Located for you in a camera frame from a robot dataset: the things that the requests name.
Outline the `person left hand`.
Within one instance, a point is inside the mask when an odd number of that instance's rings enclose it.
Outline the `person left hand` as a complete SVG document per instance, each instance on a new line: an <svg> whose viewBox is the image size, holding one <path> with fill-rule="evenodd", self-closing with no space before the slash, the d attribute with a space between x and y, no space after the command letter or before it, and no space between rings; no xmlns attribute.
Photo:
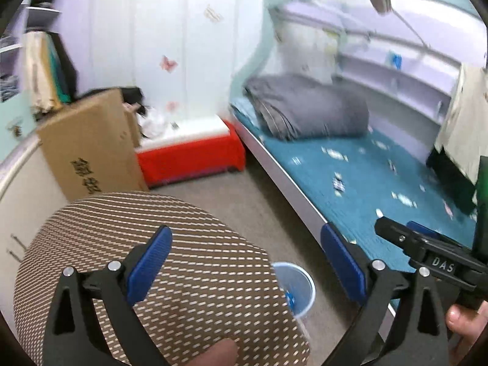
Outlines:
<svg viewBox="0 0 488 366"><path fill-rule="evenodd" d="M237 344L232 339L222 339L189 361L186 366L233 366L237 357Z"/></svg>

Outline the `person right hand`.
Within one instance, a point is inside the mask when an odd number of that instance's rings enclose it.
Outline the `person right hand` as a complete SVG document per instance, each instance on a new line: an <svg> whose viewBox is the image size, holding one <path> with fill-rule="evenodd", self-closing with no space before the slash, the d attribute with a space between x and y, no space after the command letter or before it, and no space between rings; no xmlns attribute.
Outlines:
<svg viewBox="0 0 488 366"><path fill-rule="evenodd" d="M465 355L475 344L487 324L487 302L482 302L477 311L460 305L452 305L447 311L447 327L461 336L455 349L457 356Z"/></svg>

